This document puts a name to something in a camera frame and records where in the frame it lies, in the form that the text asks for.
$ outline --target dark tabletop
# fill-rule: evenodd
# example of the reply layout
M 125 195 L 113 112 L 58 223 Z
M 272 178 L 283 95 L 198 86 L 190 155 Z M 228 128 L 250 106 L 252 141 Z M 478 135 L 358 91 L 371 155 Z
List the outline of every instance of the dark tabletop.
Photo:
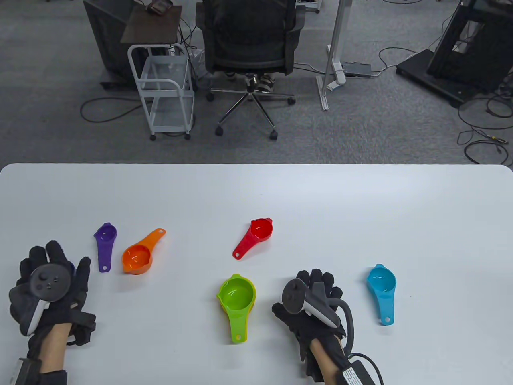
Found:
M 182 6 L 172 6 L 164 15 L 150 14 L 142 5 L 133 7 L 121 43 L 172 44 L 180 24 Z

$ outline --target orange measuring cup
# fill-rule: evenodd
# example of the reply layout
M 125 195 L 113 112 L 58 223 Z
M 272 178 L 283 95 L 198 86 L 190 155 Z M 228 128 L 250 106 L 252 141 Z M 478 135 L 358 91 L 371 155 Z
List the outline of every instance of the orange measuring cup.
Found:
M 165 234 L 163 228 L 157 228 L 141 242 L 126 249 L 122 258 L 123 271 L 136 275 L 147 272 L 153 263 L 153 249 Z

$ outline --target black equipment stand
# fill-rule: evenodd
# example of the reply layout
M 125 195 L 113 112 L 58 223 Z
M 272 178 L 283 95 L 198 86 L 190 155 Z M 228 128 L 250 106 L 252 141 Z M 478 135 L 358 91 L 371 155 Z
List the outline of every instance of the black equipment stand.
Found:
M 475 28 L 464 37 L 469 22 Z M 511 36 L 513 5 L 502 0 L 462 0 L 436 51 L 426 49 L 410 57 L 397 65 L 396 73 L 458 108 L 478 93 L 498 89 L 513 67 Z

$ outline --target black glove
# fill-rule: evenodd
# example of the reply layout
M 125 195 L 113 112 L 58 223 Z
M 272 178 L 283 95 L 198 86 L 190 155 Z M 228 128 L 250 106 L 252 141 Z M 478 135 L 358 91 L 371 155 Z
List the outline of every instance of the black glove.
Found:
M 297 278 L 301 279 L 310 289 L 313 288 L 314 282 L 322 281 L 324 282 L 326 297 L 342 297 L 342 290 L 339 287 L 333 287 L 334 278 L 331 273 L 326 272 L 322 274 L 319 269 L 314 269 L 311 274 L 309 274 L 307 271 L 303 270 L 298 273 Z M 337 311 L 336 306 L 332 306 L 331 308 Z M 318 339 L 330 357 L 335 355 L 338 360 L 344 359 L 342 347 L 335 338 L 335 336 L 337 336 L 342 340 L 343 337 L 346 337 L 346 332 L 342 325 L 336 329 L 330 328 L 316 317 L 306 314 L 305 311 L 301 311 L 298 314 L 290 314 L 279 302 L 272 306 L 272 312 L 289 327 L 290 331 L 294 333 L 298 340 L 300 358 L 302 361 L 306 359 L 306 375 L 311 376 L 315 382 L 323 382 L 321 370 L 310 350 L 310 344 L 314 339 Z
M 41 344 L 54 325 L 60 323 L 71 323 L 70 336 L 75 337 L 75 341 L 69 342 L 68 345 L 84 345 L 91 339 L 91 333 L 96 328 L 96 316 L 94 314 L 82 312 L 82 307 L 87 297 L 87 281 L 89 279 L 91 260 L 84 257 L 80 260 L 78 267 L 75 268 L 64 256 L 61 246 L 56 241 L 50 241 L 46 245 L 46 250 L 41 246 L 33 247 L 29 252 L 29 257 L 21 261 L 19 265 L 20 279 L 16 285 L 23 285 L 24 295 L 31 296 L 28 288 L 30 275 L 38 267 L 50 263 L 63 266 L 71 275 L 71 285 L 68 293 L 58 301 L 52 302 L 47 310 L 43 311 L 43 315 L 39 321 L 34 335 L 29 340 L 28 358 L 36 359 L 41 350 Z M 11 304 L 11 315 L 19 323 L 22 312 L 25 310 L 18 304 Z

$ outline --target shoe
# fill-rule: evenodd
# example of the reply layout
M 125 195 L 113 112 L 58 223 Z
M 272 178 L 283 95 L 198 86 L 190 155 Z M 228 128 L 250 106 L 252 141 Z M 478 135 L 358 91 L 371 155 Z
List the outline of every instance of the shoe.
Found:
M 235 80 L 235 72 L 225 72 L 225 75 L 229 81 L 233 82 Z
M 258 91 L 272 92 L 274 89 L 274 79 L 271 77 L 271 75 L 265 73 L 260 77 L 256 88 Z

